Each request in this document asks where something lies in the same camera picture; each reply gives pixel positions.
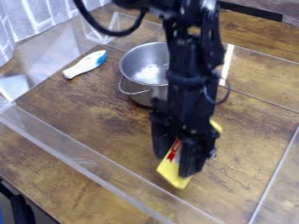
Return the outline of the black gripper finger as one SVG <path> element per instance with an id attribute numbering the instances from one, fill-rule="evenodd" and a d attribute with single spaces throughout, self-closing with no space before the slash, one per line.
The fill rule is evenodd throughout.
<path id="1" fill-rule="evenodd" d="M 153 119 L 150 121 L 153 154 L 161 159 L 177 138 L 177 127 L 172 122 Z"/>
<path id="2" fill-rule="evenodd" d="M 181 140 L 178 176 L 188 178 L 201 171 L 205 160 L 214 154 L 214 138 L 184 138 Z"/>

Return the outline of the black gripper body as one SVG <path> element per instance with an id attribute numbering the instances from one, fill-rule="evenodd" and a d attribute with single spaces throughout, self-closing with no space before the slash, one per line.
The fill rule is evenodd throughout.
<path id="1" fill-rule="evenodd" d="M 166 98 L 150 100 L 153 119 L 168 121 L 177 127 L 177 138 L 210 138 L 220 75 L 217 71 L 198 71 L 189 75 L 168 71 Z"/>

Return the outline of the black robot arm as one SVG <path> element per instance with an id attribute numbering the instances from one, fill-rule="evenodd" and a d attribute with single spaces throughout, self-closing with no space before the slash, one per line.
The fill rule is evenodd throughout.
<path id="1" fill-rule="evenodd" d="M 181 141 L 177 174 L 201 171 L 220 133 L 210 125 L 224 60 L 217 0 L 112 0 L 126 9 L 154 11 L 162 19 L 169 53 L 166 96 L 150 99 L 153 154 L 162 158 Z"/>

